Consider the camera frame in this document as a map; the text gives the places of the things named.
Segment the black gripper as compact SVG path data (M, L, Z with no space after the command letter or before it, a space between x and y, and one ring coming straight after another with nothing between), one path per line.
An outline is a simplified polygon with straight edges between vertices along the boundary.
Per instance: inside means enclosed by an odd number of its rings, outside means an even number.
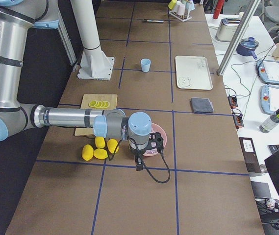
M148 148L148 141L143 142L143 143L135 143L134 140L128 140L129 143L129 149L131 152L135 155L135 165L136 165L136 170L137 171L142 171L144 168L144 163L143 159L140 154L144 154L147 151Z

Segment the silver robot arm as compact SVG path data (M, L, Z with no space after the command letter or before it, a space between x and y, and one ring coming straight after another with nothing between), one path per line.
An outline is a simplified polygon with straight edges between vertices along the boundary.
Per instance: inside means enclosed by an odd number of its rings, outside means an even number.
M30 128L91 128L97 137L128 141L137 170L144 169L142 156L152 147L152 121L146 113L127 117L120 109L52 108L17 100L28 30L58 26L55 0L0 0L0 141Z

